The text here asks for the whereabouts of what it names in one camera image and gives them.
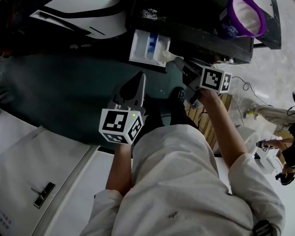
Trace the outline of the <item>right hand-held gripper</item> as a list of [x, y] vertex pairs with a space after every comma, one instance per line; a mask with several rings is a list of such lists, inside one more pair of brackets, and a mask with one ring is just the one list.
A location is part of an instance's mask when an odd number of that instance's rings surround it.
[[186, 83], [186, 100], [191, 107], [201, 107], [199, 101], [200, 89], [208, 89], [216, 92], [218, 95], [228, 93], [232, 73], [210, 68], [202, 67], [193, 59], [174, 59], [175, 65], [182, 72], [182, 82]]

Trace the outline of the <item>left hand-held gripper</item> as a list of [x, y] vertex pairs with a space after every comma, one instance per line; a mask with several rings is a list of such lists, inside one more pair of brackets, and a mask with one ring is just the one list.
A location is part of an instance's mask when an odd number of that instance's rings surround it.
[[146, 75], [138, 72], [116, 85], [112, 101], [102, 109], [99, 133], [111, 143], [132, 145], [143, 127]]

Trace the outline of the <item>white plastic spoon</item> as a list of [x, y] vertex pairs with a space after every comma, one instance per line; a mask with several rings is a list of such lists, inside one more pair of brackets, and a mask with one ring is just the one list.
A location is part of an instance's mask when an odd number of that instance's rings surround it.
[[158, 61], [161, 63], [168, 63], [168, 62], [174, 61], [177, 58], [182, 59], [182, 60], [184, 59], [181, 56], [174, 55], [173, 53], [169, 52], [168, 50], [163, 50], [158, 56]]

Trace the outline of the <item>white detergent drawer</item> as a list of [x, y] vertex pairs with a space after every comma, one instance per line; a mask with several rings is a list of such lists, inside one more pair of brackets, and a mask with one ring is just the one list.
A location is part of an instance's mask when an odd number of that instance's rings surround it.
[[133, 36], [129, 61], [166, 67], [161, 60], [163, 51], [168, 51], [171, 38], [136, 29]]

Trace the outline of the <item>white powder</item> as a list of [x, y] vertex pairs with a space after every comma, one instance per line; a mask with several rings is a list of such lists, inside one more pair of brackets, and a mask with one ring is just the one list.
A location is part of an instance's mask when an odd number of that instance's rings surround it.
[[233, 9], [243, 27], [256, 35], [260, 31], [261, 21], [256, 10], [244, 0], [233, 0]]

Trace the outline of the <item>person's right forearm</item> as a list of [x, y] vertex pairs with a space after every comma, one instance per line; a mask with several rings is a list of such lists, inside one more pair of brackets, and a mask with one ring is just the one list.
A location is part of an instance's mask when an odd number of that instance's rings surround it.
[[199, 101], [207, 111], [221, 155], [230, 168], [240, 156], [248, 152], [247, 147], [218, 94], [204, 88], [200, 92]]

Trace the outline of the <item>person's left forearm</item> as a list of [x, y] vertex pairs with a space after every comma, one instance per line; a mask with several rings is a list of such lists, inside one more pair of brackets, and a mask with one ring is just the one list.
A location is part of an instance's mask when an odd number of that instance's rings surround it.
[[106, 189], [125, 196], [132, 187], [131, 145], [117, 144]]

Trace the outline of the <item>person's shoe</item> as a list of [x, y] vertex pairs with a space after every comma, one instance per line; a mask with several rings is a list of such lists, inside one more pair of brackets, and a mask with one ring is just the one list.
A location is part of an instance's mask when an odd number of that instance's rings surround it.
[[181, 87], [176, 87], [173, 89], [171, 95], [171, 100], [179, 100], [181, 102], [185, 101], [185, 89]]

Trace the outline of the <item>person's black trousers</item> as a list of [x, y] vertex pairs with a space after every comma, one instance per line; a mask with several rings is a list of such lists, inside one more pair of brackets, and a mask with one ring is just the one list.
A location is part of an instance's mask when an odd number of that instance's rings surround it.
[[[143, 128], [140, 131], [140, 134], [142, 135], [145, 135], [156, 128], [164, 126], [156, 99], [147, 96], [145, 104], [147, 118], [145, 120]], [[184, 102], [181, 102], [179, 100], [171, 100], [169, 98], [169, 107], [171, 110], [170, 125], [186, 124], [198, 130], [197, 125], [186, 114]]]

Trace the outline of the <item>black washing machine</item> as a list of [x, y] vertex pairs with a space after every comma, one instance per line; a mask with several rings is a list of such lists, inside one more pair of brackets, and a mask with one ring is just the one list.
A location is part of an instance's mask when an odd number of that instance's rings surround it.
[[219, 15], [229, 0], [124, 0], [126, 33], [93, 39], [36, 19], [14, 27], [13, 4], [5, 5], [7, 25], [0, 50], [0, 106], [35, 126], [84, 143], [108, 147], [99, 134], [100, 113], [116, 85], [138, 72], [147, 94], [165, 99], [183, 86], [172, 63], [165, 68], [129, 61], [135, 30], [171, 38], [169, 50], [184, 58], [214, 63], [221, 58], [249, 61], [252, 39], [219, 36]]

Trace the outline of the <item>purple plastic tub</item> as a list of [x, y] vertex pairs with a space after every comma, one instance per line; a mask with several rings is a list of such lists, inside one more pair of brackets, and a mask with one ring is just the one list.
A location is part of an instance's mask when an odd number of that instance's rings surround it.
[[261, 21], [261, 27], [258, 34], [254, 35], [246, 30], [243, 25], [239, 22], [233, 9], [233, 0], [229, 0], [226, 8], [219, 15], [221, 29], [226, 38], [237, 38], [237, 37], [259, 37], [266, 31], [266, 20], [263, 12], [253, 0], [244, 0], [251, 7], [253, 7]]

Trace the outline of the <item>white and navy appliance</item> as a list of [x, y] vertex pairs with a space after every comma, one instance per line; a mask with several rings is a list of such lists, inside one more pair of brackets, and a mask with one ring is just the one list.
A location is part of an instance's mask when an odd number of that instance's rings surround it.
[[12, 25], [36, 19], [93, 39], [126, 33], [124, 0], [15, 0]]

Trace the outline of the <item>person's white shirt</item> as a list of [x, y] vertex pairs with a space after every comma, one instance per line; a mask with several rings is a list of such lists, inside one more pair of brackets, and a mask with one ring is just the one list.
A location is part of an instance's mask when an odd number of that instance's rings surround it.
[[103, 190], [81, 236], [253, 236], [267, 221], [274, 236], [285, 227], [285, 207], [253, 157], [220, 179], [212, 150], [190, 125], [159, 127], [133, 149], [133, 187]]

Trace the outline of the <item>white door panel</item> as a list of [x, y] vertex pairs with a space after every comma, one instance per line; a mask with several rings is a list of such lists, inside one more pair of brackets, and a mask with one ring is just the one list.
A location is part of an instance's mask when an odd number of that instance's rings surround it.
[[[45, 236], [98, 146], [38, 128], [0, 155], [0, 236]], [[30, 188], [56, 186], [40, 209]]]

